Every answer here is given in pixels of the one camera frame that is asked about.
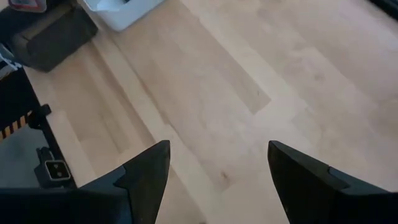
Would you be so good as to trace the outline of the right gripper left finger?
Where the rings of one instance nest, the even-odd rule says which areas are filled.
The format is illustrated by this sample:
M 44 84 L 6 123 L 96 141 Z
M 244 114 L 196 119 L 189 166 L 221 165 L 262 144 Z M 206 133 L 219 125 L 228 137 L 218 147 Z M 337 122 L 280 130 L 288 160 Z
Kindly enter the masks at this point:
M 169 169 L 162 140 L 77 189 L 0 189 L 0 224 L 155 224 Z

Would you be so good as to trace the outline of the white plastic bin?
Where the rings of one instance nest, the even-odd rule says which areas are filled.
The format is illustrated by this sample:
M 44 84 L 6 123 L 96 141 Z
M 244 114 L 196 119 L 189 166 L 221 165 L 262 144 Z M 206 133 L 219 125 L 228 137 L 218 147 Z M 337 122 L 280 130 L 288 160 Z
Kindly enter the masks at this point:
M 112 30 L 122 31 L 165 0 L 82 0 Z

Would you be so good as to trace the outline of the red spice tin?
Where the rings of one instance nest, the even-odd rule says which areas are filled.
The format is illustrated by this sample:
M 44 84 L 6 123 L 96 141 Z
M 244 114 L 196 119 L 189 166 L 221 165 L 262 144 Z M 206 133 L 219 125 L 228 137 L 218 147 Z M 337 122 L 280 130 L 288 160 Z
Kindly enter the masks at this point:
M 17 11 L 42 13 L 47 10 L 46 0 L 7 0 L 7 2 Z

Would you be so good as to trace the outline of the wide grey bin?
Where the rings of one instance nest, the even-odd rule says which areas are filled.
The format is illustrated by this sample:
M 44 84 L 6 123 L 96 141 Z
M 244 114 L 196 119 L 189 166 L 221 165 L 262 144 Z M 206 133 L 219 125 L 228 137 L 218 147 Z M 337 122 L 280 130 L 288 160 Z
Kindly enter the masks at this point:
M 89 42 L 98 28 L 77 0 L 45 0 L 42 12 L 0 10 L 0 55 L 49 72 Z

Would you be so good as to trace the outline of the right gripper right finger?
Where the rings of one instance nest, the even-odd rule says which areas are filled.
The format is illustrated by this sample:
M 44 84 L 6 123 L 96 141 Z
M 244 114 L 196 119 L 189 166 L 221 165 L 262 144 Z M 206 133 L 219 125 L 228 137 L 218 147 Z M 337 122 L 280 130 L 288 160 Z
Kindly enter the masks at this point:
M 290 224 L 398 224 L 398 192 L 355 178 L 280 141 L 271 177 Z

